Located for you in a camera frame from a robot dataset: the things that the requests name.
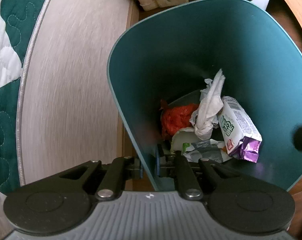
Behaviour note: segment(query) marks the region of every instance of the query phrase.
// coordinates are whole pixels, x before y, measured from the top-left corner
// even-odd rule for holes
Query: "crumpled tissue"
[[[192,113],[190,118],[190,123],[195,128],[195,134],[201,140],[209,140],[213,127],[217,127],[218,125],[217,113],[223,107],[221,91],[225,79],[222,69],[217,72],[212,83],[210,79],[205,79],[207,87],[201,90],[203,99],[200,102],[199,108]]]

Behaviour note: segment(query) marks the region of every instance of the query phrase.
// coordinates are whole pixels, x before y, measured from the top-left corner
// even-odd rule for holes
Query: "white piping edge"
[[[26,81],[28,76],[28,69],[30,65],[30,60],[33,52],[33,48],[39,33],[39,29],[41,23],[43,21],[43,17],[45,16],[46,10],[51,0],[45,0],[43,3],[42,9],[39,13],[38,19],[36,21],[36,25],[33,29],[31,39],[28,44],[27,53],[24,58],[24,65],[20,80],[20,88],[19,88],[19,96],[18,96],[18,105],[17,105],[17,117],[16,117],[16,144],[17,144],[17,158],[18,158],[18,171],[19,171],[19,180],[20,185],[24,186],[26,184],[24,177],[24,167],[22,160],[22,148],[21,148],[21,122],[22,122],[22,108],[24,103],[24,92],[26,87]]]

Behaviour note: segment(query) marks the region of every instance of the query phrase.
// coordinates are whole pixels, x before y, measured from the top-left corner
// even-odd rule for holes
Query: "wooden floor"
[[[143,20],[155,13],[163,11],[167,8],[156,8],[151,11],[143,11],[140,9],[139,20]],[[302,28],[296,20],[294,14],[291,12],[288,5],[284,0],[270,0],[267,7],[267,12],[273,16],[273,18],[286,30],[297,47],[302,52]],[[134,191],[153,191],[153,187],[144,174],[142,180],[134,180],[132,183]],[[302,239],[302,178],[301,180],[290,190],[290,194],[293,196],[296,204],[296,211],[289,228],[289,233],[297,239]]]

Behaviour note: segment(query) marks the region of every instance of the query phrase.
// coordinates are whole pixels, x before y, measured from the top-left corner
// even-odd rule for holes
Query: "green quilt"
[[[23,63],[33,28],[45,0],[1,0],[0,16],[5,22],[5,32],[14,50],[8,55],[12,58],[16,53]],[[2,58],[7,58],[9,49],[3,49]],[[12,75],[3,74],[9,79]],[[0,78],[0,192],[8,193],[20,186],[17,150],[16,150],[16,113],[20,78],[1,85]]]

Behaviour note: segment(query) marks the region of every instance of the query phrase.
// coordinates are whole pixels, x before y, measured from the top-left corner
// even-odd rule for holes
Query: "quilted blanket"
[[[22,66],[45,0],[0,0],[0,192],[20,186],[16,114]]]

